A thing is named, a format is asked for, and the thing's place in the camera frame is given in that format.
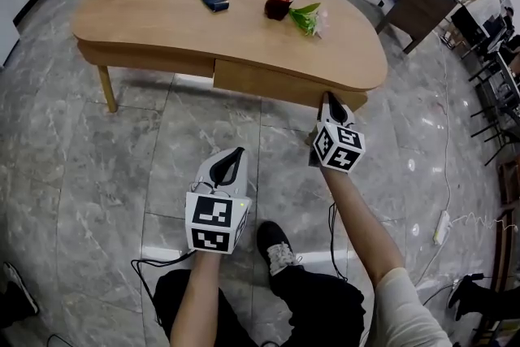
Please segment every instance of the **white box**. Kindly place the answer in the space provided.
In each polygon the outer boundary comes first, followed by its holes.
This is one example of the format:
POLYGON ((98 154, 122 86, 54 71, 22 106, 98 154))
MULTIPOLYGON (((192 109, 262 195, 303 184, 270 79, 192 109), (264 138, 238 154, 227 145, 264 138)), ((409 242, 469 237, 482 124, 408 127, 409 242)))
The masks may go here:
POLYGON ((244 231, 251 200, 186 193, 185 225, 190 249, 231 254, 244 231))
POLYGON ((362 133, 336 124, 319 122, 314 149, 322 165, 337 171, 351 172, 365 153, 362 133))

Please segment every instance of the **gray marble floor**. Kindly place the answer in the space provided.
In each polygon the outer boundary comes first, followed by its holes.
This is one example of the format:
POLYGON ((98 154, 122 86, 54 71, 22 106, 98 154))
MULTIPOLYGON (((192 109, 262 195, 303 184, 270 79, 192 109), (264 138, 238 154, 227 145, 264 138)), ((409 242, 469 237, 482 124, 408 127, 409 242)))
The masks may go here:
MULTIPOLYGON (((109 114, 98 75, 71 34, 80 1, 39 1, 0 74, 0 256, 19 268, 41 306, 6 337, 16 346, 43 346, 59 332, 81 347, 166 347, 130 261, 185 249, 187 184, 210 154, 242 145, 254 204, 238 248, 224 260, 221 284, 258 343, 284 341, 289 312, 267 287, 254 231, 264 219, 277 221, 306 267, 333 272, 331 197, 319 172, 306 166, 315 111, 211 89, 195 77, 111 69, 121 106, 109 114)), ((349 1, 377 24, 377 7, 349 1)), ((479 103, 461 60, 435 34, 408 56, 403 33, 389 29, 379 39, 388 79, 357 112, 368 151, 353 180, 417 282, 437 251, 432 235, 448 199, 452 217, 499 212, 495 168, 483 165, 495 145, 470 138, 483 125, 470 119, 479 103)), ((368 322, 370 282, 339 224, 335 234, 339 267, 365 294, 368 322)), ((420 297, 466 272, 489 273, 493 247, 494 230, 458 223, 418 284, 420 297)), ((152 288, 159 273, 145 268, 152 288)), ((478 317, 455 324, 446 296, 429 307, 453 340, 464 342, 478 317)))

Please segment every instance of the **shoe sole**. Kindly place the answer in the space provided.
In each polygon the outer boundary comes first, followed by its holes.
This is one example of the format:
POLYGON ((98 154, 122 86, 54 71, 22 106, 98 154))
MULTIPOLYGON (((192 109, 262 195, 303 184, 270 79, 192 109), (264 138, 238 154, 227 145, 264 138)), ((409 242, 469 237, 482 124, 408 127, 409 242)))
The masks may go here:
POLYGON ((29 293, 27 288, 25 287, 24 280, 22 279, 22 277, 20 276, 20 274, 18 273, 16 268, 13 265, 11 265, 9 262, 4 262, 4 265, 6 265, 11 270, 12 274, 15 276, 15 278, 16 278, 16 281, 14 281, 15 284, 17 284, 18 287, 24 292, 25 297, 31 304, 31 307, 34 309, 34 314, 37 315, 40 312, 40 307, 34 300, 33 296, 29 293))

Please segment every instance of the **black shoe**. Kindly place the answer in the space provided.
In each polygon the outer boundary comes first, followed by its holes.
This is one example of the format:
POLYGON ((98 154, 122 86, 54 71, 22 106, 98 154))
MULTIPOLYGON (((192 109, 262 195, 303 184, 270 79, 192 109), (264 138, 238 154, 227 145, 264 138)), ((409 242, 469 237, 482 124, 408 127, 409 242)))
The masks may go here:
POLYGON ((287 266, 298 265, 284 230, 273 221, 260 224, 257 231, 257 247, 269 267, 270 278, 287 266))
POLYGON ((9 281, 7 283, 7 291, 11 290, 14 293, 14 297, 19 299, 19 303, 15 306, 15 321, 37 315, 40 312, 40 308, 38 308, 38 304, 27 290, 16 268, 9 262, 4 262, 3 271, 9 281))
POLYGON ((449 298, 448 308, 452 308, 455 303, 459 301, 457 313, 455 314, 455 321, 458 321, 464 314, 469 312, 466 308, 467 299, 465 300, 464 298, 466 297, 472 283, 473 282, 469 276, 464 276, 457 286, 457 289, 455 289, 453 295, 449 298))

